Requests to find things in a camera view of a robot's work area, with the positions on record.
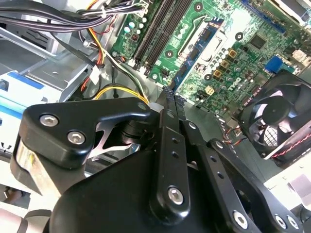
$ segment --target black cable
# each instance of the black cable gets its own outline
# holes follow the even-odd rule
[[[51,35],[57,40],[58,43],[60,43],[61,46],[63,46],[65,49],[67,49],[69,52],[71,52],[73,55],[77,56],[80,58],[82,61],[85,63],[89,64],[91,67],[96,66],[96,63],[90,60],[87,56],[85,56],[81,51],[76,50],[74,47],[72,47],[69,44],[66,44],[65,42],[61,41],[58,39],[53,33]]]
[[[107,56],[107,58],[108,58],[108,60],[110,61],[110,63],[113,64],[113,61],[111,61],[111,58],[110,58],[109,56]],[[122,72],[123,74],[125,74],[125,75],[134,83],[134,85],[135,85],[135,87],[137,88],[139,94],[140,94],[141,96],[144,96],[143,91],[140,89],[140,86],[138,85],[138,83],[136,82],[136,80],[133,79],[133,78],[131,77],[131,75],[129,75],[128,73],[124,72],[122,69],[119,69],[117,66],[116,66],[116,69],[117,69],[118,71]]]
[[[114,68],[114,66],[112,66],[112,68],[111,68],[111,82],[112,82],[112,84],[115,84],[116,83],[116,70],[115,70],[115,68]],[[119,97],[119,95],[118,95],[118,93],[117,93],[117,90],[116,89],[113,89],[113,98],[118,98]]]

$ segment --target red wire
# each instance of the red wire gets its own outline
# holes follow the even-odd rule
[[[274,156],[272,156],[272,158],[277,158],[279,156],[282,156],[284,154],[286,154],[287,152],[290,152],[292,149],[294,149],[296,146],[298,146],[300,143],[306,141],[309,137],[311,137],[311,133],[308,134],[307,136],[305,136],[303,139],[301,139],[300,141],[296,142],[295,144],[293,144],[291,147],[289,147],[287,150],[283,151],[280,154],[275,154]]]
[[[112,24],[116,21],[118,15],[115,15],[114,18],[112,19],[111,23],[109,24],[109,28],[107,30],[105,30],[104,32],[102,33],[98,33],[95,31],[95,33],[99,34],[99,35],[104,35],[105,33],[108,33],[110,32],[111,28],[112,28]]]

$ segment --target black ram slot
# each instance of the black ram slot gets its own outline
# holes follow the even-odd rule
[[[179,24],[181,18],[184,16],[185,12],[188,10],[191,3],[192,0],[180,0],[178,5],[175,7],[172,16],[166,23],[163,32],[155,43],[153,49],[151,50],[152,52],[145,63],[149,69],[152,68],[158,57],[161,55],[167,42],[171,38],[174,30]]]
[[[141,41],[140,45],[137,47],[133,58],[136,60],[137,63],[139,63],[144,56],[146,50],[150,46],[152,39],[154,38],[155,34],[159,30],[159,26],[161,25],[163,19],[167,15],[169,9],[173,5],[174,0],[164,0],[159,8],[156,11],[155,16],[153,17],[153,22],[148,28],[148,31],[143,37],[143,40]]]

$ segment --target silver screw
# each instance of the silver screw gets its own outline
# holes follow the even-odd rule
[[[76,145],[80,145],[86,141],[86,138],[84,137],[84,135],[77,131],[70,132],[67,135],[67,138],[69,142],[76,144]]]
[[[278,223],[278,225],[281,226],[281,228],[283,228],[283,229],[287,228],[286,223],[284,222],[284,220],[279,215],[276,215],[276,222]]]
[[[58,124],[58,119],[52,115],[43,115],[40,117],[40,122],[44,126],[54,127]]]
[[[189,126],[190,126],[191,128],[193,128],[194,130],[196,129],[195,124],[193,124],[192,122],[189,122]]]
[[[167,111],[167,115],[168,115],[170,118],[174,118],[174,114],[173,114],[171,111]]]
[[[217,145],[220,149],[224,148],[223,145],[222,145],[220,142],[218,142],[218,141],[216,142],[216,145]]]
[[[170,188],[169,189],[169,198],[174,202],[176,205],[181,205],[184,202],[184,196],[177,188]]]
[[[296,223],[296,221],[291,217],[287,215],[287,219],[289,220],[290,224],[295,228],[295,229],[299,229],[298,224]]]
[[[240,212],[238,211],[234,211],[233,212],[233,217],[234,217],[234,220],[236,221],[236,223],[242,227],[243,229],[247,229],[248,228],[248,223],[247,223],[247,220],[246,218],[244,217],[243,214],[241,214]]]

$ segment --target cable tie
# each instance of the cable tie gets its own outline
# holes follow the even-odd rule
[[[105,6],[104,5],[102,5],[101,6],[101,10],[102,10],[102,18],[107,18],[107,14],[106,14],[106,10],[105,10]]]

